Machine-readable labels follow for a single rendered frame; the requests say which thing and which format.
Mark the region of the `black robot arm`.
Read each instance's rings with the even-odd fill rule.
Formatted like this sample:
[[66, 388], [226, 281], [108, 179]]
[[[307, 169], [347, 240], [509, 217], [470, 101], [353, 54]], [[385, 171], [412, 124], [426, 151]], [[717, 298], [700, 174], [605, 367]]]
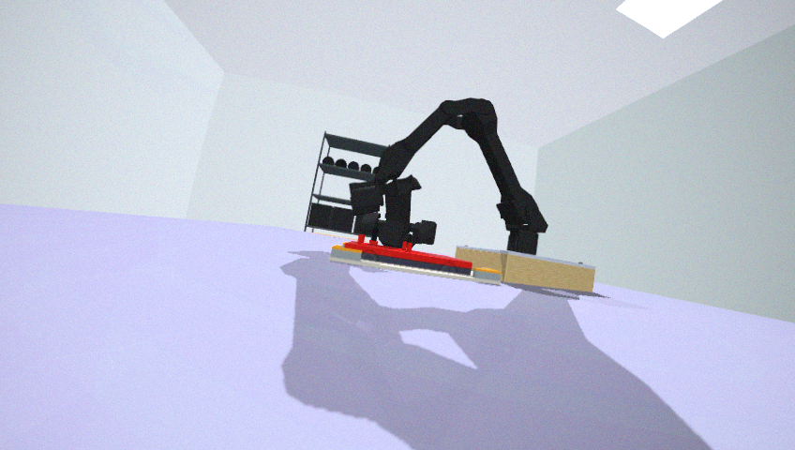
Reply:
[[[510, 232], [506, 250], [513, 249], [515, 252], [536, 255], [538, 234], [545, 233], [548, 224], [533, 196], [521, 188], [497, 133], [498, 122], [494, 106], [484, 98], [444, 101], [407, 138], [384, 149], [374, 180], [351, 182], [349, 185], [353, 215], [379, 212], [380, 206], [383, 206], [383, 195], [389, 211], [408, 211], [411, 207], [412, 190], [422, 187], [412, 174], [405, 178], [399, 177], [416, 152], [443, 125], [465, 129], [469, 137], [478, 143], [501, 192], [501, 203], [496, 204], [496, 207], [505, 221], [506, 230]], [[393, 181], [387, 183], [389, 180]], [[403, 242], [408, 245], [412, 241], [410, 231], [408, 219], [402, 217], [395, 221], [387, 218], [379, 240], [383, 246], [402, 248]]]

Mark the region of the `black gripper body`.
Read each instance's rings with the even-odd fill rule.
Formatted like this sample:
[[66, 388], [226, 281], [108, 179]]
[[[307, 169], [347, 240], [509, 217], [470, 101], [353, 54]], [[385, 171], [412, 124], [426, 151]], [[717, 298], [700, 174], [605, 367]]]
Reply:
[[[403, 213], [393, 213], [393, 212], [389, 211], [386, 208], [386, 206], [385, 206], [385, 209], [386, 209], [386, 213], [384, 215], [385, 218], [389, 218], [389, 219], [392, 219], [392, 220], [395, 220], [395, 221], [398, 221], [401, 218], [406, 218], [406, 219], [408, 219], [408, 221], [410, 223], [411, 207], [410, 207], [410, 209], [408, 211], [403, 212]], [[365, 234], [372, 234], [373, 233], [373, 227], [378, 227], [379, 228], [378, 234], [380, 234], [381, 231], [382, 231], [383, 225], [385, 224], [385, 220], [379, 219], [380, 217], [381, 217], [380, 213], [364, 214], [364, 216], [363, 216], [363, 218], [362, 218], [362, 220], [360, 222], [360, 225], [359, 225], [360, 232], [361, 233], [365, 233]], [[420, 242], [421, 244], [426, 244], [426, 245], [433, 245], [434, 244], [435, 235], [436, 235], [436, 229], [437, 229], [437, 223], [436, 222], [428, 221], [428, 220], [422, 220], [421, 222], [410, 223], [410, 225], [411, 225], [410, 233], [413, 234], [413, 238], [418, 239], [418, 242]]]

